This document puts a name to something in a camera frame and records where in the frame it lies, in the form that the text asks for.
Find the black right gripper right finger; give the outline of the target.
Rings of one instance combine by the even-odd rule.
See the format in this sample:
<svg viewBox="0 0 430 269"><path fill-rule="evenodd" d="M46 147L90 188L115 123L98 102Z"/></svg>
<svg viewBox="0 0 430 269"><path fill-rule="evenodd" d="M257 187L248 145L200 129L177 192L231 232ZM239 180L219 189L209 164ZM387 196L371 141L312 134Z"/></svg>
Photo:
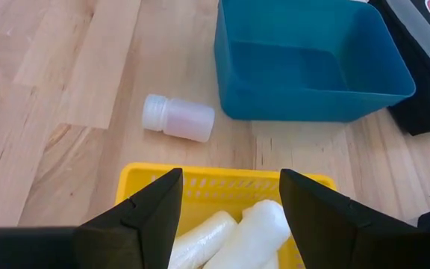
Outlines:
<svg viewBox="0 0 430 269"><path fill-rule="evenodd" d="M293 170L281 170L279 193L307 269L397 267L400 237L417 232Z"/></svg>

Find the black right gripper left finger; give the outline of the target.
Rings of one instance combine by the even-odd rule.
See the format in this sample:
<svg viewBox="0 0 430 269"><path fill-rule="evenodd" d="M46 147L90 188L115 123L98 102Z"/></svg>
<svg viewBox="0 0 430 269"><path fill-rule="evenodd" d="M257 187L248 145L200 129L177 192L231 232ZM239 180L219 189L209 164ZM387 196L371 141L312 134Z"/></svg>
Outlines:
<svg viewBox="0 0 430 269"><path fill-rule="evenodd" d="M81 269L167 269L181 214L175 168L76 229Z"/></svg>

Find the yellow plastic basket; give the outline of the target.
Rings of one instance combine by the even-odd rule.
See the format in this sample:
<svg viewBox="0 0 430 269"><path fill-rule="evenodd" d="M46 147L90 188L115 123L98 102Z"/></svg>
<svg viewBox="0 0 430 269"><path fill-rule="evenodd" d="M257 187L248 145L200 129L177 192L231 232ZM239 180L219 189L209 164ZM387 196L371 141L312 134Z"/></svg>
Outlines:
<svg viewBox="0 0 430 269"><path fill-rule="evenodd" d="M183 197L176 238L189 232L218 211L226 211L238 224L257 202L273 200L281 205L278 172L185 167ZM303 268L292 236L263 267L278 259L279 269Z"/></svg>

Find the teal plastic bin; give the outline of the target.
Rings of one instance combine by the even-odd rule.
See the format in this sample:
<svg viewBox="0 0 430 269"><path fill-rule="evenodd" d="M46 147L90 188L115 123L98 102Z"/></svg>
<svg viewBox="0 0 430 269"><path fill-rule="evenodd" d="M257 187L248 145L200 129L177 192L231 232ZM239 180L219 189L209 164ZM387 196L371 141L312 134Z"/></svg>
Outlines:
<svg viewBox="0 0 430 269"><path fill-rule="evenodd" d="M354 0L219 0L219 100L236 120L347 123L416 86L381 14Z"/></svg>

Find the small translucent pink bottle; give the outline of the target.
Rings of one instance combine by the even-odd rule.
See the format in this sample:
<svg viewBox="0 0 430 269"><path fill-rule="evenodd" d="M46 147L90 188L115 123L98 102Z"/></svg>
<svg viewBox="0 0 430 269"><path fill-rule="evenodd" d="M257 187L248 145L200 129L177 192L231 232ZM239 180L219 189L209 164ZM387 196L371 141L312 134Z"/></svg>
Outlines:
<svg viewBox="0 0 430 269"><path fill-rule="evenodd" d="M143 106L144 129L201 143L209 140L214 120L212 107L181 99L149 94Z"/></svg>

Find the black first aid kit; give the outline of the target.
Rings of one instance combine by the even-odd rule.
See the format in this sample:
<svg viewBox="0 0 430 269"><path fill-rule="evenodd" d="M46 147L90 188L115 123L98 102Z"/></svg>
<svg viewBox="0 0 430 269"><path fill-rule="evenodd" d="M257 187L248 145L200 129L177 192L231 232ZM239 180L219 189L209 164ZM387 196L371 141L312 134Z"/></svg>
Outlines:
<svg viewBox="0 0 430 269"><path fill-rule="evenodd" d="M368 0L385 24L414 80L416 92L389 111L404 132L430 132L430 0Z"/></svg>

